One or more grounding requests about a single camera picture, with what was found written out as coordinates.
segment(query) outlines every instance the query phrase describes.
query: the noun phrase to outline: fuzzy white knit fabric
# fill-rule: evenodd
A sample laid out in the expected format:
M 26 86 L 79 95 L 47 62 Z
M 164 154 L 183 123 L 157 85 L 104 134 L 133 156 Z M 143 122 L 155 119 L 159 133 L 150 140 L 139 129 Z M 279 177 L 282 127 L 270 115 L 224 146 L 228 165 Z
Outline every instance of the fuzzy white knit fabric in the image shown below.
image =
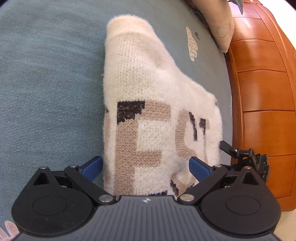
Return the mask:
M 178 69 L 139 17 L 112 19 L 105 46 L 105 190 L 117 196 L 182 194 L 197 183 L 188 168 L 191 156 L 220 163 L 216 98 Z

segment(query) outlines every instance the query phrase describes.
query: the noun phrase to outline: beige pillow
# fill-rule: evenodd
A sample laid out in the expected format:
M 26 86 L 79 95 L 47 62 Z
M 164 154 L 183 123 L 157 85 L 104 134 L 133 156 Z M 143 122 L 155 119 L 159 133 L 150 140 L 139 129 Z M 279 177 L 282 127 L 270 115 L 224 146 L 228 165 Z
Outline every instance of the beige pillow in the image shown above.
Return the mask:
M 220 50 L 228 51 L 234 30 L 234 21 L 227 0 L 191 0 L 203 14 Z

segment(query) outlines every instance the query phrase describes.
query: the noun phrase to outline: blue gripper pad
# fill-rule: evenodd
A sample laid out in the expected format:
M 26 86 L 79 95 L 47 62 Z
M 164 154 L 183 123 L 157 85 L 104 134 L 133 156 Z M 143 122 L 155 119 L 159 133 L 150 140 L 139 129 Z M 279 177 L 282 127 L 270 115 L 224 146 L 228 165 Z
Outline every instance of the blue gripper pad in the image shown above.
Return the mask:
M 199 181 L 203 181 L 213 172 L 213 168 L 193 156 L 189 160 L 189 171 Z
M 100 156 L 95 156 L 87 163 L 78 168 L 82 176 L 89 181 L 93 181 L 103 170 L 103 159 Z

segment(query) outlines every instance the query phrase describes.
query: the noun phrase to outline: pink flower print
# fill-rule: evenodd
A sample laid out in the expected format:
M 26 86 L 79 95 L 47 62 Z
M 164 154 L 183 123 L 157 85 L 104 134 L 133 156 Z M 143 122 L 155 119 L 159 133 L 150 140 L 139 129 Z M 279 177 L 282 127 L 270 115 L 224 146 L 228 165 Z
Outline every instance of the pink flower print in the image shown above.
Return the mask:
M 1 241 L 12 241 L 20 232 L 16 225 L 11 221 L 5 221 L 4 225 L 9 235 L 0 228 L 0 239 Z

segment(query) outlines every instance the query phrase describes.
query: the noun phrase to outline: teal fabric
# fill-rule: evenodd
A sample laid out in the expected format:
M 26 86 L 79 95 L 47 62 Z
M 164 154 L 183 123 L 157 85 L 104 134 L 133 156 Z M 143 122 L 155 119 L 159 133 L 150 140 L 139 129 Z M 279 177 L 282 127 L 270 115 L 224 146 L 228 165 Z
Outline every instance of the teal fabric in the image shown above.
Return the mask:
M 106 25 L 150 22 L 182 72 L 215 94 L 232 140 L 223 53 L 181 0 L 8 0 L 0 8 L 0 227 L 41 165 L 63 170 L 103 155 Z M 198 45 L 190 60 L 188 27 Z M 96 180 L 102 185 L 102 177 Z

